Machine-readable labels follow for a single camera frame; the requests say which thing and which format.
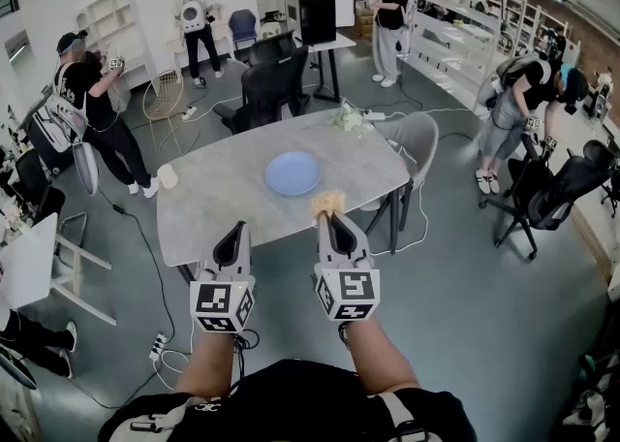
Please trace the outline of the white metal rack row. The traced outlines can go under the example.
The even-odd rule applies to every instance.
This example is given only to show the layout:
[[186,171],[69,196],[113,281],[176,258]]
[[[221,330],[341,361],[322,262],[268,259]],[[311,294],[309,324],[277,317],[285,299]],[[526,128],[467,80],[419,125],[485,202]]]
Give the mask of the white metal rack row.
[[539,55],[569,23],[534,0],[411,0],[405,61],[482,116],[483,82],[504,61]]

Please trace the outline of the grey fabric chair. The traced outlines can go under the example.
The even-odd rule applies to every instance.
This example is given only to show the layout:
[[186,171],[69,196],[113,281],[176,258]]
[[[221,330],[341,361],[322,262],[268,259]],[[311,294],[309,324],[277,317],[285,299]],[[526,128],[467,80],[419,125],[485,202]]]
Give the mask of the grey fabric chair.
[[[421,206],[421,189],[435,158],[439,142],[439,128],[432,116],[421,112],[411,113],[397,120],[379,121],[374,126],[395,149],[409,175],[402,186],[378,201],[378,209],[366,229],[369,235],[388,211],[389,247],[374,253],[374,256],[394,255],[422,243],[426,238],[429,220]],[[398,235],[406,228],[411,199],[415,191],[418,191],[418,209],[424,220],[424,230],[419,240],[398,248]]]

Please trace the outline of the person's left forearm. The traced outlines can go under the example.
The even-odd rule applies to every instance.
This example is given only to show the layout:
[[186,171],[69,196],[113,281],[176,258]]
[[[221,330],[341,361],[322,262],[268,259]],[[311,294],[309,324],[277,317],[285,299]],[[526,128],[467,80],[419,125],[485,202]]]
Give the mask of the person's left forearm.
[[227,397],[232,387],[233,354],[233,334],[203,332],[173,391],[204,399]]

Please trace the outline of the white bookshelf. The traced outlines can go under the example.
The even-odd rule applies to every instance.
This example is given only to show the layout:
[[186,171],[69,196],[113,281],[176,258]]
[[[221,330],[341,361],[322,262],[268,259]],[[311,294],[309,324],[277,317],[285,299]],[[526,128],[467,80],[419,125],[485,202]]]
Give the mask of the white bookshelf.
[[136,0],[95,0],[77,12],[77,27],[88,33],[88,50],[125,60],[125,72],[117,81],[121,89],[131,91],[156,75]]

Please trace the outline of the person's right forearm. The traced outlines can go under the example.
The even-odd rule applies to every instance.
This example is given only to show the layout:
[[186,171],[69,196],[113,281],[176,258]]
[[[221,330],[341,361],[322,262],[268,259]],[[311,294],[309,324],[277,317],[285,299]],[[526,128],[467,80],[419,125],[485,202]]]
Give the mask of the person's right forearm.
[[375,318],[348,323],[344,335],[356,373],[369,395],[419,388],[410,363]]

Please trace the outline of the black office chair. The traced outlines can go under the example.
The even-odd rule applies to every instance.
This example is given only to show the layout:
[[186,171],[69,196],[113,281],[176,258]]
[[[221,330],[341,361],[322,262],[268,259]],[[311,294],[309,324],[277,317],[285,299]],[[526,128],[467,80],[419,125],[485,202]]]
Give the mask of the black office chair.
[[266,61],[285,59],[295,49],[293,31],[277,34],[259,40],[250,47],[248,64],[256,66]]
[[302,46],[286,58],[249,68],[241,76],[245,104],[237,110],[217,104],[213,112],[233,135],[281,120],[285,105],[292,117],[305,114],[301,81],[307,58],[308,47]]
[[519,227],[531,244],[528,258],[533,261],[538,256],[533,232],[557,230],[578,199],[603,186],[618,172],[617,155],[602,142],[591,140],[583,146],[580,155],[569,151],[568,160],[553,173],[548,167],[553,140],[548,140],[541,150],[536,149],[532,137],[526,133],[521,135],[521,141],[525,147],[524,158],[511,158],[508,162],[512,186],[502,199],[491,195],[482,197],[479,208],[492,205],[510,215],[510,225],[494,245],[501,246]]

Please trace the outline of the white flower bouquet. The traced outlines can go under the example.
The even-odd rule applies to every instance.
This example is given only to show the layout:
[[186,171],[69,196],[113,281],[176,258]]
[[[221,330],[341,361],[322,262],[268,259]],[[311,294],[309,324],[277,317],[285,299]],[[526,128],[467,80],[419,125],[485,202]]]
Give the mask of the white flower bouquet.
[[328,124],[343,132],[355,133],[358,138],[374,129],[362,111],[347,103],[342,104],[337,113],[328,121]]

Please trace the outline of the white desk with black legs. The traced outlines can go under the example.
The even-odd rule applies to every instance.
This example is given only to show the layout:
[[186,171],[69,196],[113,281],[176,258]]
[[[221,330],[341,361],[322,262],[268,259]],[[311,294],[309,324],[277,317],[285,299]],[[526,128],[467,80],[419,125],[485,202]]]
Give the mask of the white desk with black legs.
[[[335,51],[337,49],[344,49],[355,47],[357,43],[344,35],[337,33],[336,39],[327,43],[320,43],[317,45],[309,45],[308,52],[310,59],[313,63],[318,64],[319,68],[319,83],[317,89],[313,93],[315,99],[319,99],[326,102],[339,104],[341,102],[341,93],[339,78],[337,72]],[[324,75],[323,56],[326,54],[329,64],[329,74],[331,76],[331,87],[326,85],[326,78]]]

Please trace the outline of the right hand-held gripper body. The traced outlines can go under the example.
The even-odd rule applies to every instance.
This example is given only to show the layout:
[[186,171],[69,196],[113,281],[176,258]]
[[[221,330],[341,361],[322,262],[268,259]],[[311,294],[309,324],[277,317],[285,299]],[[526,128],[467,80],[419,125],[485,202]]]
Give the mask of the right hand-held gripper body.
[[314,293],[330,321],[365,321],[378,307],[380,271],[367,252],[351,258],[321,255],[314,270]]

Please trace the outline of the person's black shirt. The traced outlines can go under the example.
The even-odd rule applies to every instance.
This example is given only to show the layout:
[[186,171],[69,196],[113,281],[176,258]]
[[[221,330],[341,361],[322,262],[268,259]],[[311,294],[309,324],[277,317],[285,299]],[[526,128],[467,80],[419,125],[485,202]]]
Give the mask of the person's black shirt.
[[98,442],[477,442],[461,401],[420,388],[368,395],[342,368],[282,360],[227,398],[141,396]]

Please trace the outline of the blue chair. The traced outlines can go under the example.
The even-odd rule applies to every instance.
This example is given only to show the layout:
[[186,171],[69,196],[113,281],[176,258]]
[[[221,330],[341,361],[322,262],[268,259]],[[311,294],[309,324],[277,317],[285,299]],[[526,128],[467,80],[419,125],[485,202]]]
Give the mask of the blue chair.
[[230,15],[229,28],[235,49],[238,49],[239,43],[257,41],[256,21],[256,16],[248,9],[234,11]]

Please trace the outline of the black cabinet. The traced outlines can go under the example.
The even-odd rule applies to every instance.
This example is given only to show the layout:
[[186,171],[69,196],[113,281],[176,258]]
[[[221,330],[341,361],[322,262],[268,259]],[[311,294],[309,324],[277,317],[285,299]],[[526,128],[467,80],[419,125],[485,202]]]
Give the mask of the black cabinet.
[[287,28],[307,46],[336,40],[335,0],[284,0]]

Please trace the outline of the blue big plate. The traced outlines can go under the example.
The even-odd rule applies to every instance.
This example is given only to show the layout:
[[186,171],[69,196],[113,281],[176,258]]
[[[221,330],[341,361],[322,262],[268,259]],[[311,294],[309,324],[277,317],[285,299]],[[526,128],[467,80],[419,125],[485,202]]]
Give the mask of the blue big plate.
[[303,151],[278,155],[264,171],[266,185],[274,192],[289,197],[310,192],[319,184],[321,177],[322,169],[318,160]]

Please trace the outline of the yellow sponge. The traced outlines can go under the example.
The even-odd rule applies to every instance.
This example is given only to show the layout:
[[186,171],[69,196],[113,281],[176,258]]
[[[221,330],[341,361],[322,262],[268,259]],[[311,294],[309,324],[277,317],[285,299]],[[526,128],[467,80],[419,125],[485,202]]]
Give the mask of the yellow sponge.
[[331,216],[334,212],[345,212],[345,193],[339,190],[325,191],[311,200],[311,209],[315,219],[322,213]]

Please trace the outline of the white side table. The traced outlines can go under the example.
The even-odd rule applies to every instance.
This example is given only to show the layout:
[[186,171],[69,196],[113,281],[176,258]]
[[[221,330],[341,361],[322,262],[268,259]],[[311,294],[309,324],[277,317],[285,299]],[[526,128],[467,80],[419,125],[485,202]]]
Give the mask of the white side table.
[[[43,300],[54,291],[81,307],[84,311],[115,327],[114,318],[83,300],[79,295],[82,278],[81,262],[86,260],[106,270],[102,260],[72,243],[57,231],[58,215],[52,213],[33,227],[22,226],[21,235],[0,249],[0,296],[13,309]],[[57,246],[73,253],[70,270],[54,276],[53,261]]]

